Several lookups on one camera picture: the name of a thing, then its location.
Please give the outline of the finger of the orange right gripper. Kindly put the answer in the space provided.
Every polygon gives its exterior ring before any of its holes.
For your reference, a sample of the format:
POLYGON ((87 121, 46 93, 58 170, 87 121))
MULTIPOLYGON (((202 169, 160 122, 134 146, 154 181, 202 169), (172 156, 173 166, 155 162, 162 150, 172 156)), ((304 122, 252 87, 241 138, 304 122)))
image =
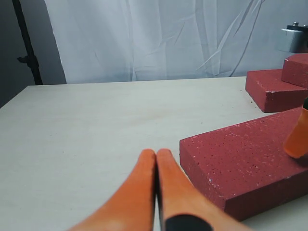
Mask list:
POLYGON ((308 99, 304 100, 298 121, 283 145, 292 158, 301 158, 308 153, 308 99))

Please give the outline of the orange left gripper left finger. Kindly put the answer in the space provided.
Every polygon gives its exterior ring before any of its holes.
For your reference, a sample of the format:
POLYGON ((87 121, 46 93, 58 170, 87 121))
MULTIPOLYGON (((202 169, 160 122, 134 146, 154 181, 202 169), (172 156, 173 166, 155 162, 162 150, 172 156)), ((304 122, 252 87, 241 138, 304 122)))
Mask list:
POLYGON ((111 198, 71 231, 151 231, 155 211, 156 154, 145 149, 111 198))

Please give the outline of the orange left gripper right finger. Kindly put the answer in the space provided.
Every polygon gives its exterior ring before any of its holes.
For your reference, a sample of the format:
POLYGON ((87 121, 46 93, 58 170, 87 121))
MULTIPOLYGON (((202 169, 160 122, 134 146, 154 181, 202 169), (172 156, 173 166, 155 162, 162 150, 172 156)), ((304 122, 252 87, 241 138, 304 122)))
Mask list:
POLYGON ((156 162, 162 231, 251 230, 205 198, 182 172, 169 149, 160 149, 156 162))

